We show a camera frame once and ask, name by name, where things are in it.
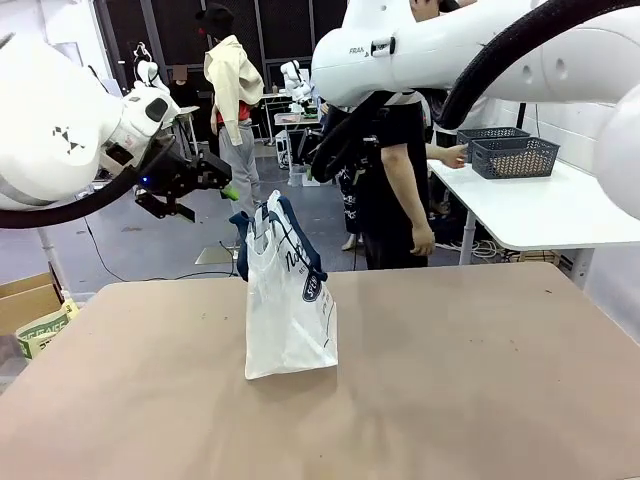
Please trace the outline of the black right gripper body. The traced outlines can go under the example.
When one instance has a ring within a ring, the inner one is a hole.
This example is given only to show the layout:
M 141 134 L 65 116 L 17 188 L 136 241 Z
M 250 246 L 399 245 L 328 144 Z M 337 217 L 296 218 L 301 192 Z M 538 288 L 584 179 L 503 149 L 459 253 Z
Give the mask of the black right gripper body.
M 352 184 L 356 184 L 367 171 L 379 150 L 379 139 L 375 135 L 364 136 L 354 143 L 353 152 L 348 158 L 348 174 Z

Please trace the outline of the person's left hand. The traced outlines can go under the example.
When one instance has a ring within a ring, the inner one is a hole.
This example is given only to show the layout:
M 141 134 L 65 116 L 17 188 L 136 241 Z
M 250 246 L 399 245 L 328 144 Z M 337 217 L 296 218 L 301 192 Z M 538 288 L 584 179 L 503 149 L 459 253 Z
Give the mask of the person's left hand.
M 451 169 L 463 168 L 467 160 L 467 147 L 467 144 L 460 144 L 448 148 L 442 148 L 440 152 L 440 161 Z

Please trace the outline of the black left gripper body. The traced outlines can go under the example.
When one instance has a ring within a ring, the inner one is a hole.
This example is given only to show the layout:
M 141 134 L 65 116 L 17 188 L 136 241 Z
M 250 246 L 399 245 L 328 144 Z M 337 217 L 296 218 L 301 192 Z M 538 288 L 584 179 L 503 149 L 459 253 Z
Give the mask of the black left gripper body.
M 199 169 L 202 160 L 201 154 L 183 156 L 172 135 L 153 139 L 142 165 L 142 189 L 154 196 L 175 198 L 205 190 L 204 174 Z

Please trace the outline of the person's right hand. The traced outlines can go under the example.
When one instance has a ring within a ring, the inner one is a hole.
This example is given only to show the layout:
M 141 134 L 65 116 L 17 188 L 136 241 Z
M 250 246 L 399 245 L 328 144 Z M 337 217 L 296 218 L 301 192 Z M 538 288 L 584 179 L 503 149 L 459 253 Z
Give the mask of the person's right hand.
M 411 254 L 419 257 L 431 255 L 435 249 L 435 235 L 428 223 L 412 227 L 413 248 Z

